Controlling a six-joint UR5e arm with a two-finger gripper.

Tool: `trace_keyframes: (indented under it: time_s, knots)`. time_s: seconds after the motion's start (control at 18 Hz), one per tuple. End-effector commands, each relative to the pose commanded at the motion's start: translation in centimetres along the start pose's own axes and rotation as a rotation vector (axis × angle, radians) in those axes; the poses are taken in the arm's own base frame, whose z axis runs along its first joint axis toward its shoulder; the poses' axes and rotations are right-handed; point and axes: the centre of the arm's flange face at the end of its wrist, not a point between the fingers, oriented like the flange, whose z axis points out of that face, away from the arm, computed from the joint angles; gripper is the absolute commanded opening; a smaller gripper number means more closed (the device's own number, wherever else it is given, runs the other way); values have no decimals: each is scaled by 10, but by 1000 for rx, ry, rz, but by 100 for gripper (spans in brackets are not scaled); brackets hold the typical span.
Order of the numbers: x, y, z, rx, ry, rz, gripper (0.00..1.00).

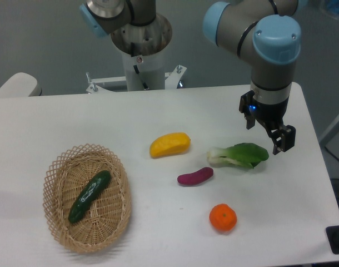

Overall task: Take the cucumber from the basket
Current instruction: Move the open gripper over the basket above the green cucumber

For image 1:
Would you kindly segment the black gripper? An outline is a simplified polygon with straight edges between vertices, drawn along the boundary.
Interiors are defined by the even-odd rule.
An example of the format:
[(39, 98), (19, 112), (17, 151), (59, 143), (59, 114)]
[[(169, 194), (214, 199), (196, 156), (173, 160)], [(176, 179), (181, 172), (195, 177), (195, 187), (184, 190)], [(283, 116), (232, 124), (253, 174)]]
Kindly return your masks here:
[(253, 128), (256, 122), (263, 126), (273, 141), (274, 155), (293, 148), (296, 129), (291, 125), (283, 124), (289, 98), (280, 103), (266, 104), (255, 100), (254, 96), (254, 91), (250, 90), (240, 98), (238, 109), (246, 119), (246, 129)]

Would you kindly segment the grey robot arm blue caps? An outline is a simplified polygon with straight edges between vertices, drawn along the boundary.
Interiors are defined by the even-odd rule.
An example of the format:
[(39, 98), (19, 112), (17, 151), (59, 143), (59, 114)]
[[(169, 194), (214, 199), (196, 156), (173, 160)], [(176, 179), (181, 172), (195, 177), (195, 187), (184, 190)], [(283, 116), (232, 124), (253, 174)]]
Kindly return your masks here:
[[(283, 123), (296, 60), (301, 51), (301, 28), (293, 15), (306, 1), (216, 2), (203, 18), (204, 36), (217, 47), (247, 62), (250, 90), (240, 99), (246, 127), (262, 125), (273, 142), (273, 153), (295, 144), (296, 130)], [(123, 58), (129, 91), (176, 88), (166, 77), (163, 51), (172, 39), (169, 21), (156, 11), (155, 1), (85, 1), (79, 8), (98, 37), (109, 36)]]

